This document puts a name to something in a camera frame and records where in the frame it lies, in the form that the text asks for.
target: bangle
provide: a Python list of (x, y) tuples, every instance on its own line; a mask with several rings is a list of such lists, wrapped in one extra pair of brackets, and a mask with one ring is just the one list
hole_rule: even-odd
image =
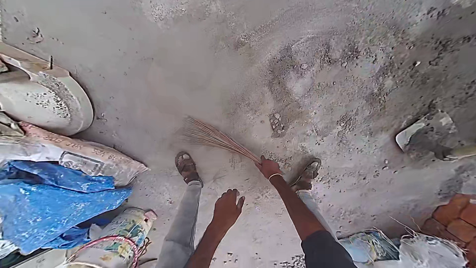
[(271, 177), (274, 176), (274, 175), (279, 175), (279, 176), (283, 177), (283, 175), (282, 175), (281, 173), (274, 173), (273, 175), (269, 176), (268, 180), (270, 180)]

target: blue tarp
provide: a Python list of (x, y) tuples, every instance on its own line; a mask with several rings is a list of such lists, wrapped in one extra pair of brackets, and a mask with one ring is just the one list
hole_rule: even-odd
[(90, 241), (89, 228), (81, 229), (74, 226), (62, 233), (59, 237), (41, 246), (41, 248), (70, 249), (84, 245)]
[(10, 161), (0, 171), (3, 239), (28, 254), (71, 227), (117, 208), (131, 192), (114, 189), (113, 177), (91, 177), (48, 162)]

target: concrete floor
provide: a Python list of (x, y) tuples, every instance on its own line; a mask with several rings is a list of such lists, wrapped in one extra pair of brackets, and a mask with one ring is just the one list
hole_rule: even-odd
[[(196, 242), (222, 192), (247, 197), (212, 267), (273, 267), (301, 253), (276, 191), (249, 160), (179, 141), (185, 114), (280, 162), (287, 177), (320, 157), (313, 195), (339, 236), (401, 234), (390, 217), (417, 229), (474, 186), (474, 158), (410, 158), (394, 141), (430, 103), (450, 114), (462, 144), (475, 141), (474, 0), (0, 2), (3, 41), (53, 55), (87, 90), (97, 120), (78, 137), (151, 168), (128, 202), (159, 215), (146, 258), (158, 256), (184, 190), (180, 150), (205, 182)], [(44, 40), (31, 44), (37, 27)]]

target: brick wall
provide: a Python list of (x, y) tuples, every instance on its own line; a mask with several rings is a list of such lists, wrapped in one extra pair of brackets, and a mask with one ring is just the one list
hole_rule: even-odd
[(456, 194), (447, 205), (436, 208), (421, 230), (465, 248), (469, 266), (476, 268), (476, 195)]

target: broom bristles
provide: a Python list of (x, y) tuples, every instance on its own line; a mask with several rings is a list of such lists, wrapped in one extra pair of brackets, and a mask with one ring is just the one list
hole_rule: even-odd
[(222, 148), (244, 155), (256, 163), (261, 163), (261, 160), (254, 153), (236, 142), (232, 137), (191, 116), (185, 119), (183, 135), (190, 143)]

